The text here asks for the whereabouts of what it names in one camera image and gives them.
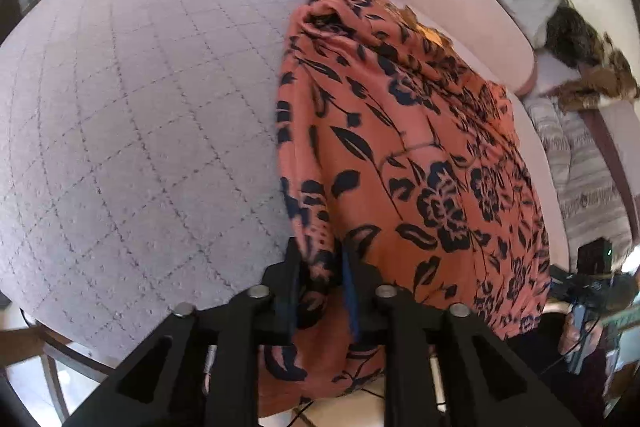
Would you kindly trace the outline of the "person's right hand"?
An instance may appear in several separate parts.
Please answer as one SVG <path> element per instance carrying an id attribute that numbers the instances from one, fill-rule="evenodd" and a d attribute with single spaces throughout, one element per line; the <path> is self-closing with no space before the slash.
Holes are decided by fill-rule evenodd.
<path id="1" fill-rule="evenodd" d="M 578 374 L 582 370 L 585 359 L 596 351 L 602 333 L 603 326 L 599 321 L 579 322 L 573 312 L 567 314 L 559 351 L 572 373 Z"/>

